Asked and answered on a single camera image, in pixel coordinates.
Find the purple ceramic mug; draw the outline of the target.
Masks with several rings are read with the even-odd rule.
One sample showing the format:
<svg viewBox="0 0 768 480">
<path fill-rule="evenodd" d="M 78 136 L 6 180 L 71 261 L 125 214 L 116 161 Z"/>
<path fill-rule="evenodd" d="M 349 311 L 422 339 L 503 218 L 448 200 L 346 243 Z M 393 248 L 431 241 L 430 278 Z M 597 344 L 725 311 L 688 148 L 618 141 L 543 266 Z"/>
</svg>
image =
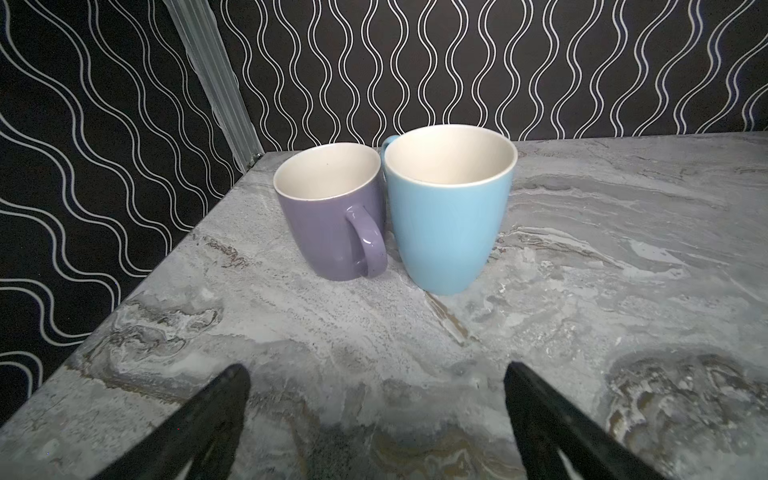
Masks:
<svg viewBox="0 0 768 480">
<path fill-rule="evenodd" d="M 371 147 L 334 143 L 299 152 L 273 177 L 283 214 L 313 271 L 332 281 L 388 267 L 382 162 Z"/>
</svg>

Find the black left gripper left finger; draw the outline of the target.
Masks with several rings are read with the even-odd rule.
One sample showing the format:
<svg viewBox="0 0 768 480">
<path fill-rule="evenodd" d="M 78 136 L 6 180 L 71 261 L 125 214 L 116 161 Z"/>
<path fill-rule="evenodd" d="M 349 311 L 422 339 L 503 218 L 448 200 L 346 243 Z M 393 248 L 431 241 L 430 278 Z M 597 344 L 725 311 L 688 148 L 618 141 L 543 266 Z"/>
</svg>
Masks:
<svg viewBox="0 0 768 480">
<path fill-rule="evenodd" d="M 250 376 L 232 364 L 97 479 L 226 479 L 244 427 Z"/>
</svg>

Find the light blue ceramic mug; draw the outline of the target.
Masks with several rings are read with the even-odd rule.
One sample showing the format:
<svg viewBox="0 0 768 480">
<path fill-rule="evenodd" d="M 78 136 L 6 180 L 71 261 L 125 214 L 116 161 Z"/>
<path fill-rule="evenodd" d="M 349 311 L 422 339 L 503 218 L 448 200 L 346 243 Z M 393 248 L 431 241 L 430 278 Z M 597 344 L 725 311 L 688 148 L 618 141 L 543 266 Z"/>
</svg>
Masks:
<svg viewBox="0 0 768 480">
<path fill-rule="evenodd" d="M 482 272 L 505 215 L 518 150 L 495 131 L 421 127 L 380 150 L 395 241 L 421 289 L 453 295 Z"/>
</svg>

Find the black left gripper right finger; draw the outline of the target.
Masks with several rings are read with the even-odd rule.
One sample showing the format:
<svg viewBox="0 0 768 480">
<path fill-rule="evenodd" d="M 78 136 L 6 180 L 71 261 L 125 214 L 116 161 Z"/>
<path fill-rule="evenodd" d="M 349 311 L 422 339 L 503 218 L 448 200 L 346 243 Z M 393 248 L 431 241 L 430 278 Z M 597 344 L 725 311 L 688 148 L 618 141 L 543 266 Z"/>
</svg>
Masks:
<svg viewBox="0 0 768 480">
<path fill-rule="evenodd" d="M 524 363 L 508 365 L 504 389 L 529 479 L 568 479 L 563 457 L 584 479 L 664 479 Z"/>
</svg>

